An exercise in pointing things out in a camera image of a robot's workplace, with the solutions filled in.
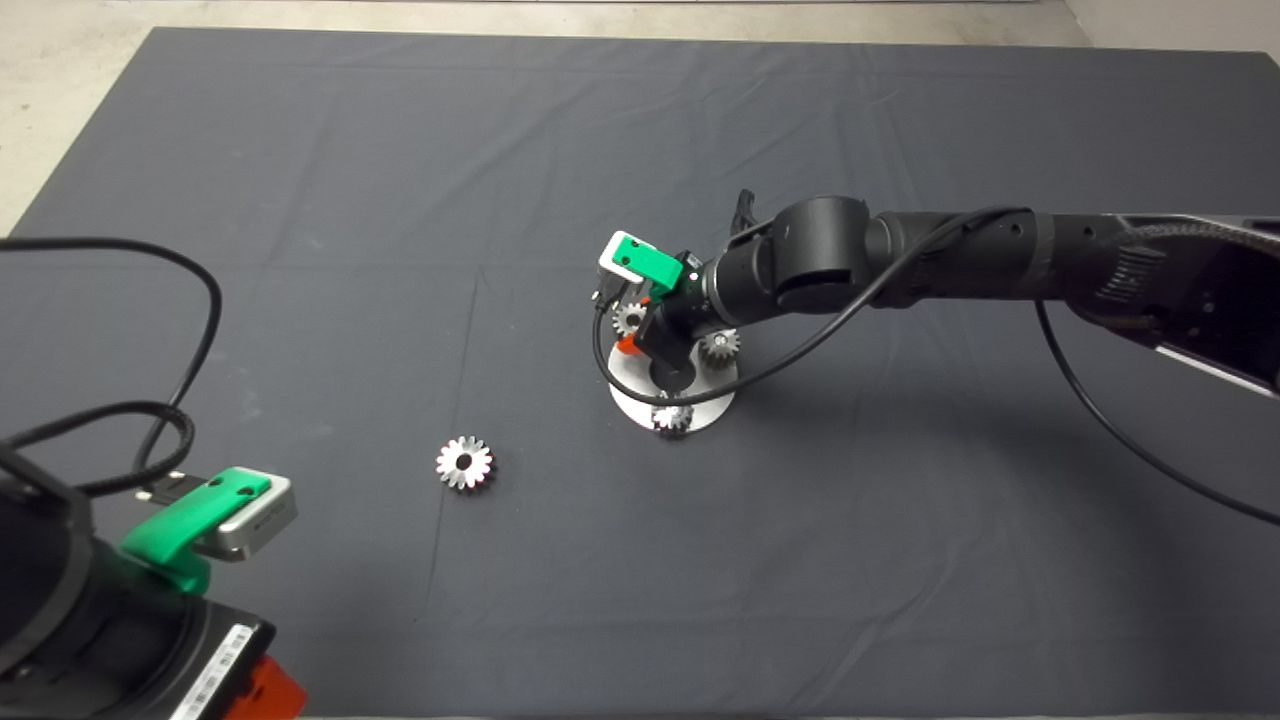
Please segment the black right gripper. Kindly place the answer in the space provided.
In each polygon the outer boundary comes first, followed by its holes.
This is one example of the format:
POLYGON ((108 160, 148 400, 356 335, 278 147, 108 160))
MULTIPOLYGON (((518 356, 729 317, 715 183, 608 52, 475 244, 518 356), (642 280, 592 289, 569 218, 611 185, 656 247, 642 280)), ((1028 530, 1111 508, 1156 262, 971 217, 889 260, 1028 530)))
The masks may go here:
POLYGON ((648 357, 653 375, 687 375, 694 345, 718 328, 721 314, 708 284, 691 284, 667 293, 646 293, 640 300, 645 316, 635 334, 614 342, 618 354, 648 357))

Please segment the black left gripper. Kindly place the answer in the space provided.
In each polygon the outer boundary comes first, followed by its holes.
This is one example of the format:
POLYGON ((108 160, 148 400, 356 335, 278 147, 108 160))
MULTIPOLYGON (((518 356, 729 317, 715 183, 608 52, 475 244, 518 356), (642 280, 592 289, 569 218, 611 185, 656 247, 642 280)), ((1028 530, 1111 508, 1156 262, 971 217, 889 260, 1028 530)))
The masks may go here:
POLYGON ((92 719, 301 719, 303 688, 266 656, 276 626, 192 594, 128 607, 90 651, 92 719))

